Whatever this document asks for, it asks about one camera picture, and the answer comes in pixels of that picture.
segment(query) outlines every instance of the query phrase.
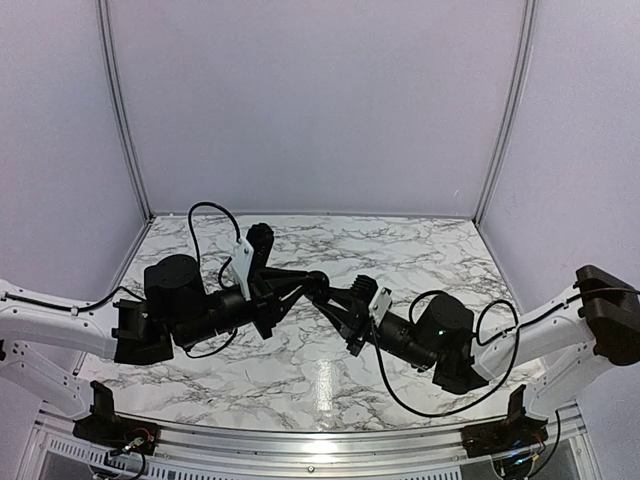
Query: marble tabletop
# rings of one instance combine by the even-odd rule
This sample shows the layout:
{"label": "marble tabletop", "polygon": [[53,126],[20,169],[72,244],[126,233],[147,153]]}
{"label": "marble tabletop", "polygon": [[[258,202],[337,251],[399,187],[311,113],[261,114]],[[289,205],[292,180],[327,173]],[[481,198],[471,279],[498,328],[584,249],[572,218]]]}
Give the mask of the marble tabletop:
{"label": "marble tabletop", "polygon": [[[407,314],[419,293],[446,290],[479,313],[497,298],[509,298],[491,256],[473,224],[462,220],[399,217],[241,216],[243,232],[266,222],[276,241],[270,265],[322,270],[336,287],[366,274],[392,290],[393,311]],[[195,217],[208,289],[233,245],[233,231],[220,216]],[[143,271],[175,253],[193,255],[185,217],[157,218],[123,284],[142,293]],[[496,309],[487,328],[512,322]],[[193,353],[204,353],[227,337],[214,338]],[[514,370],[506,385],[486,402],[456,416],[427,420],[399,407],[385,390],[375,351],[347,352],[344,340],[308,301],[301,300],[262,340],[252,325],[215,357],[175,358],[149,367],[116,365],[88,355],[80,376],[114,391],[120,411],[188,424],[257,430],[358,431],[403,429],[456,423],[506,413],[509,392],[542,370],[539,361]],[[383,353],[398,395],[416,409],[446,412],[487,391],[459,397],[431,384],[431,373]]]}

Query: metal frame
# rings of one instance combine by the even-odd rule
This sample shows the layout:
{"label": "metal frame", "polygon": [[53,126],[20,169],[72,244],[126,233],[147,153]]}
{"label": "metal frame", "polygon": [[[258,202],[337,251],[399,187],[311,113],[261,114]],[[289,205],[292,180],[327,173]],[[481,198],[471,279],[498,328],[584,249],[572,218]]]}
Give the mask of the metal frame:
{"label": "metal frame", "polygon": [[533,35],[536,23],[536,13],[538,0],[526,0],[522,15],[522,26],[520,29],[520,41],[518,43],[518,53],[516,62],[513,67],[513,75],[511,77],[511,85],[507,97],[500,132],[493,149],[493,156],[487,172],[487,177],[482,187],[476,214],[473,217],[473,223],[477,226],[482,224],[487,213],[491,197],[495,190],[504,158],[509,147],[509,139],[513,124],[516,118],[518,107],[522,101],[522,94],[526,84],[527,74],[529,72],[529,63],[531,60],[531,52],[533,50]]}
{"label": "metal frame", "polygon": [[145,221],[150,221],[153,219],[153,213],[144,187],[144,182],[142,180],[142,173],[138,163],[138,155],[136,154],[129,121],[127,120],[122,88],[120,86],[120,75],[118,73],[116,51],[113,43],[109,3],[107,0],[95,1],[96,11],[98,14],[98,27],[100,29],[100,40],[104,55],[105,72],[107,74],[107,83],[109,86],[111,103],[113,104],[113,112],[115,114],[120,142],[122,143],[124,160],[127,165],[129,177],[131,178],[131,185],[138,203],[138,208],[140,209],[140,214]]}
{"label": "metal frame", "polygon": [[[108,290],[109,292],[113,291],[117,286],[119,286],[122,283],[122,279],[124,278],[124,276],[127,273],[127,270],[129,270],[129,267],[133,263],[133,260],[136,254],[138,253],[138,250],[140,250],[140,246],[142,245],[142,242],[144,242],[144,239],[147,237],[147,233],[149,233],[149,230],[151,230],[151,225],[153,225],[154,221],[155,221],[155,217],[152,217],[149,221],[145,222],[142,228],[140,229],[140,231],[138,232],[138,235],[136,235],[135,240],[133,241],[133,243],[131,244],[131,247],[129,248],[129,251],[125,255],[124,259],[122,260],[122,263],[120,263],[120,266],[118,267],[118,270],[116,271],[116,274],[114,275],[113,280],[111,280],[111,284],[109,285],[109,290]],[[82,369],[82,365],[84,364],[85,358],[87,358],[87,352],[84,352],[84,351],[77,352],[76,361],[73,365],[72,375],[80,374],[80,370]]]}
{"label": "metal frame", "polygon": [[[577,406],[567,405],[560,409],[560,414],[562,439],[576,438],[577,444],[585,444],[580,440],[585,426]],[[190,478],[185,473],[193,474],[193,478],[200,475],[199,480],[206,480],[206,475],[229,480],[313,477],[405,480],[423,476],[427,479],[434,473],[446,478],[445,472],[455,472],[460,465],[488,459],[468,459],[462,448],[460,429],[475,422],[342,433],[264,432],[157,423],[161,428],[158,446],[155,455],[148,459],[148,475],[144,478]],[[67,455],[77,458],[80,454],[77,450],[73,453],[75,448],[94,452],[99,460],[106,448],[74,438],[72,429],[70,420],[60,416],[52,406],[43,404],[18,480],[38,478],[52,440],[62,442],[63,451],[66,445],[71,445]],[[550,422],[551,438],[555,438],[556,431],[556,424]]]}
{"label": "metal frame", "polygon": [[[154,217],[153,210],[151,208],[140,165],[138,156],[136,153],[135,143],[131,134],[129,121],[127,119],[124,98],[122,94],[122,87],[120,84],[120,75],[118,73],[118,65],[116,59],[116,50],[113,40],[113,30],[111,26],[111,11],[108,0],[95,0],[96,10],[98,14],[98,26],[100,30],[100,39],[102,43],[102,50],[104,54],[105,73],[107,75],[107,83],[109,85],[109,91],[111,101],[113,104],[116,125],[122,144],[122,149],[125,157],[125,163],[127,165],[127,171],[129,173],[131,184],[133,186],[134,194],[138,203],[142,217],[146,221],[151,221]],[[536,20],[538,0],[525,0],[523,9],[522,25],[520,29],[520,39],[518,42],[518,51],[516,55],[516,61],[513,68],[513,74],[507,96],[507,103],[505,106],[504,115],[500,125],[498,138],[493,150],[492,159],[487,171],[487,175],[480,193],[480,198],[475,209],[475,214],[471,217],[476,225],[480,225],[486,215],[489,202],[496,187],[497,179],[506,156],[507,148],[509,145],[509,138],[513,128],[513,123],[516,117],[517,108],[522,100],[522,93],[524,85],[526,83],[526,77],[528,74],[529,62],[531,59],[531,51],[533,49],[533,34]],[[170,214],[182,214],[183,212],[162,212],[163,215]],[[246,212],[247,214],[260,214],[262,212]],[[312,212],[302,212],[303,214],[310,214]],[[345,212],[334,213],[334,215],[346,215]],[[469,216],[432,216],[430,218],[460,218],[469,219]]]}

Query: wire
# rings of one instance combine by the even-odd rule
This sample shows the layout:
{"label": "wire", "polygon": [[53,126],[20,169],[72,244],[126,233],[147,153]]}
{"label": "wire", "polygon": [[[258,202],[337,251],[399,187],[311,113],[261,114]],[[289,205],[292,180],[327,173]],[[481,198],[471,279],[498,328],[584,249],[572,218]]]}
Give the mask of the wire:
{"label": "wire", "polygon": [[558,410],[556,410],[556,420],[558,422],[558,433],[556,435],[556,442],[553,444],[553,448],[551,449],[549,456],[544,460],[544,462],[542,462],[540,468],[529,475],[529,478],[533,478],[538,475],[542,471],[542,469],[549,464],[549,462],[553,458],[554,453],[556,453],[556,451],[558,450],[558,445],[560,444],[560,436],[562,435],[562,420],[560,420],[560,412]]}
{"label": "wire", "polygon": [[[96,308],[103,306],[105,303],[107,303],[109,300],[111,300],[115,296],[115,294],[120,292],[120,291],[128,293],[129,295],[131,295],[132,297],[140,300],[141,302],[145,301],[144,297],[141,297],[140,295],[137,295],[137,294],[133,293],[127,287],[120,286],[120,287],[117,287],[112,292],[110,292],[103,299],[98,300],[96,303],[92,303],[92,304],[86,305],[84,307],[77,307],[77,310],[78,310],[79,313],[89,312],[91,310],[95,310]],[[51,308],[52,310],[59,310],[59,311],[62,311],[62,312],[71,312],[74,309],[76,309],[76,307],[69,307],[67,305],[59,305],[59,304],[56,304],[56,303],[45,302],[43,300],[37,300],[35,298],[23,297],[22,295],[14,295],[13,293],[6,293],[5,294],[5,298],[8,298],[9,300],[15,300],[17,302],[28,303],[30,305],[37,305],[39,307]]]}
{"label": "wire", "polygon": [[409,307],[409,321],[415,325],[415,321],[413,320],[413,309],[416,308],[416,305],[424,299],[431,295],[447,295],[447,292],[443,292],[442,290],[429,290],[428,292],[421,293],[418,295],[413,302],[411,302],[411,306]]}
{"label": "wire", "polygon": [[222,281],[222,274],[227,269],[230,263],[231,263],[231,257],[225,260],[225,262],[222,264],[222,267],[220,267],[220,270],[218,271],[218,285],[220,285],[220,288],[223,290],[229,290],[231,288],[230,285],[225,285],[224,282]]}
{"label": "wire", "polygon": [[494,335],[493,337],[491,337],[489,340],[487,340],[484,343],[482,341],[480,341],[480,327],[482,325],[482,321],[484,320],[484,317],[487,314],[487,312],[489,312],[489,310],[491,310],[496,305],[506,305],[507,307],[509,307],[509,310],[511,310],[511,314],[513,315],[513,318],[516,319],[515,325],[513,327],[511,327],[511,330],[518,327],[518,321],[517,321],[518,313],[516,312],[516,309],[513,306],[513,304],[509,300],[504,300],[502,298],[499,299],[499,300],[494,300],[489,305],[484,307],[484,310],[482,310],[482,313],[480,314],[480,317],[478,318],[478,324],[476,325],[476,342],[481,347],[489,345],[496,338],[502,336],[502,334],[506,331],[506,330],[503,330],[502,332],[497,333],[496,335]]}
{"label": "wire", "polygon": [[[517,315],[514,315],[514,321],[517,324],[517,322],[518,322]],[[375,322],[374,322],[373,318],[371,319],[371,332],[372,332],[371,336],[373,337],[373,345],[376,348],[376,356],[378,357],[378,366],[380,367],[380,375],[382,376],[382,381],[383,381],[384,386],[386,387],[387,391],[389,392],[389,395],[391,395],[391,398],[393,398],[396,401],[396,403],[398,405],[400,405],[402,408],[404,408],[405,410],[413,413],[414,415],[418,415],[419,417],[424,417],[424,418],[449,417],[451,415],[455,415],[457,413],[464,412],[465,410],[468,410],[471,407],[475,407],[479,403],[482,403],[487,398],[492,396],[500,388],[502,388],[502,386],[505,384],[505,382],[509,378],[509,375],[511,375],[511,371],[513,370],[513,367],[516,364],[516,359],[518,357],[518,348],[520,346],[520,329],[517,329],[516,330],[515,343],[513,345],[513,355],[511,356],[511,361],[509,362],[509,366],[507,367],[507,371],[505,372],[505,374],[502,377],[502,379],[500,379],[500,381],[496,384],[496,386],[493,387],[489,392],[484,394],[482,397],[478,398],[477,400],[474,400],[473,402],[471,402],[471,403],[469,403],[469,404],[467,404],[467,405],[465,405],[463,407],[456,408],[456,409],[450,410],[448,412],[444,412],[444,413],[424,413],[424,412],[420,412],[419,410],[416,410],[416,409],[410,407],[409,405],[404,403],[402,400],[400,400],[400,398],[398,398],[396,393],[393,391],[393,388],[391,388],[391,384],[389,383],[389,379],[387,378],[387,373],[385,372],[385,369],[384,369],[384,362],[382,361],[382,353],[380,352],[380,346],[378,345],[378,338],[377,338],[378,334],[376,332]]]}
{"label": "wire", "polygon": [[[198,262],[198,270],[201,269],[200,245],[198,244],[198,237],[196,236],[196,231],[193,228],[193,212],[195,212],[196,209],[200,207],[211,207],[224,213],[227,216],[227,218],[231,220],[231,223],[233,224],[233,228],[236,232],[236,242],[240,243],[240,241],[242,240],[242,235],[240,234],[240,226],[238,225],[238,221],[229,210],[224,208],[222,205],[218,205],[217,203],[214,203],[214,202],[198,202],[195,205],[193,205],[189,209],[189,213],[187,214],[187,222],[189,223],[189,232],[191,233],[191,239],[193,240],[193,245],[196,250],[196,261]],[[220,270],[218,271],[218,284],[220,285],[220,288],[222,288],[223,290],[228,290],[229,288],[231,288],[231,286],[225,285],[222,280],[222,275],[224,274],[224,271],[227,269],[227,267],[231,263],[231,259],[232,257],[229,257],[227,260],[225,260],[225,262],[222,264],[222,267],[220,267]],[[205,353],[203,355],[191,355],[188,351],[185,350],[185,354],[187,355],[187,357],[193,358],[193,359],[211,357],[213,355],[216,355],[217,353],[220,353],[225,348],[227,348],[231,344],[231,342],[233,342],[233,340],[236,338],[237,334],[238,334],[238,329],[234,329],[233,332],[231,332],[231,337],[220,348],[217,348],[212,352]]]}
{"label": "wire", "polygon": [[[140,450],[138,449],[134,449],[131,450],[132,452],[137,453],[138,455],[140,455],[142,457],[142,466],[140,467],[140,470],[138,470],[138,473],[136,473],[133,477],[125,477],[122,473],[119,473],[118,475],[109,475],[107,473],[103,473],[103,472],[96,472],[93,467],[91,466],[91,463],[87,460],[87,468],[89,469],[89,471],[91,472],[91,475],[93,478],[100,478],[100,479],[108,479],[108,480],[138,480],[142,477],[142,475],[144,475],[144,471],[147,468],[147,457],[144,455],[144,453],[142,453]],[[114,468],[112,465],[109,465],[107,463],[107,459],[105,457],[105,465],[111,468]]]}
{"label": "wire", "polygon": [[227,339],[227,341],[226,341],[226,342],[224,342],[224,344],[223,344],[221,347],[219,347],[219,348],[215,349],[213,352],[205,353],[205,354],[203,354],[203,355],[191,355],[189,352],[187,352],[187,351],[185,350],[185,352],[184,352],[184,353],[187,355],[187,357],[189,357],[189,358],[193,358],[193,359],[211,357],[211,356],[213,356],[213,355],[215,355],[215,354],[217,354],[217,353],[220,353],[222,350],[224,350],[224,349],[225,349],[225,348],[227,348],[229,345],[231,345],[231,342],[233,342],[233,340],[236,338],[236,335],[238,335],[238,329],[237,329],[237,328],[236,328],[236,329],[234,329],[234,330],[231,332],[231,336]]}
{"label": "wire", "polygon": [[144,475],[144,471],[147,468],[147,457],[145,457],[144,453],[140,451],[138,451],[137,453],[139,453],[140,456],[142,457],[142,466],[140,467],[140,470],[138,471],[138,473],[135,476],[129,478],[128,480],[138,480],[139,478],[142,477],[142,475]]}
{"label": "wire", "polygon": [[218,205],[217,203],[213,203],[213,202],[198,202],[195,205],[193,205],[190,209],[189,209],[189,213],[187,214],[187,222],[189,223],[189,232],[191,232],[191,238],[193,239],[193,245],[196,249],[196,260],[198,262],[198,269],[200,269],[200,245],[198,245],[198,239],[196,238],[196,232],[193,228],[193,212],[200,208],[200,207],[211,207],[211,208],[215,208],[219,211],[221,211],[222,213],[224,213],[227,218],[229,220],[231,220],[231,223],[233,224],[233,228],[236,231],[236,242],[240,242],[242,236],[240,235],[240,226],[238,225],[238,221],[236,220],[236,218],[233,216],[233,214],[227,210],[226,208],[224,208],[222,205]]}
{"label": "wire", "polygon": [[547,318],[552,313],[555,313],[558,310],[561,310],[561,309],[565,308],[566,305],[569,305],[570,303],[573,303],[573,302],[575,302],[576,300],[578,300],[578,299],[580,299],[582,297],[587,297],[589,295],[594,295],[594,294],[597,294],[597,293],[633,293],[635,295],[640,295],[640,290],[636,290],[634,288],[622,288],[622,287],[603,287],[603,288],[596,288],[594,290],[590,290],[590,291],[584,292],[584,293],[582,293],[582,292],[577,293],[577,294],[569,297],[565,302],[560,302],[560,303],[554,305],[553,307],[551,307],[546,312],[538,315],[533,320],[530,320],[530,321],[528,321],[526,323],[523,323],[519,327],[509,327],[509,328],[506,328],[506,329],[502,330],[501,332],[496,333],[493,337],[491,337],[489,340],[487,340],[484,343],[480,343],[478,341],[478,334],[480,332],[480,329],[479,329],[480,321],[478,321],[478,327],[476,328],[476,331],[477,331],[476,340],[478,341],[478,345],[480,345],[481,347],[487,346],[487,345],[493,343],[498,338],[500,338],[500,337],[506,335],[507,333],[515,330],[516,328],[518,330],[521,330],[523,328],[528,328],[528,327],[531,327],[533,325],[536,325],[536,324],[540,323],[542,320],[544,320],[545,318]]}

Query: white wall panel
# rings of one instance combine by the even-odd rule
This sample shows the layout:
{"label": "white wall panel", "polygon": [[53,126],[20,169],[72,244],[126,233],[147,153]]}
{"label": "white wall panel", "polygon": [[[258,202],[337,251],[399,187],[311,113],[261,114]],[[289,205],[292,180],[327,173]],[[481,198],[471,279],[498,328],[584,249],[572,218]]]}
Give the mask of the white wall panel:
{"label": "white wall panel", "polygon": [[[0,6],[0,278],[104,295],[142,227],[108,96],[93,2]],[[69,352],[46,349],[67,366]],[[0,382],[0,478],[40,399]]]}
{"label": "white wall panel", "polygon": [[471,216],[522,1],[112,2],[156,211]]}
{"label": "white wall panel", "polygon": [[[640,286],[640,4],[541,2],[509,153],[482,231],[525,309],[592,263]],[[640,367],[580,399],[607,480],[637,478]]]}

